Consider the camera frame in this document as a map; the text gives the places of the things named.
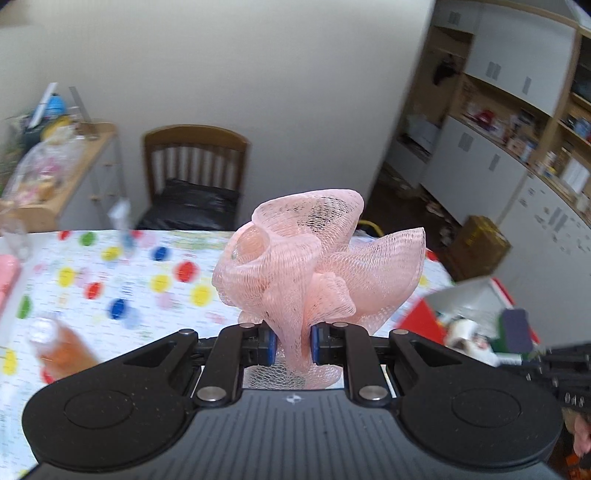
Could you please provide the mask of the person's right hand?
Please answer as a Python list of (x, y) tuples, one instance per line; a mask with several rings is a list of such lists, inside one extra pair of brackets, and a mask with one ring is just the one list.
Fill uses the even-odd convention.
[(562, 409), (562, 415), (567, 431), (573, 436), (574, 453), (582, 458), (591, 450), (590, 422), (583, 414), (568, 408)]

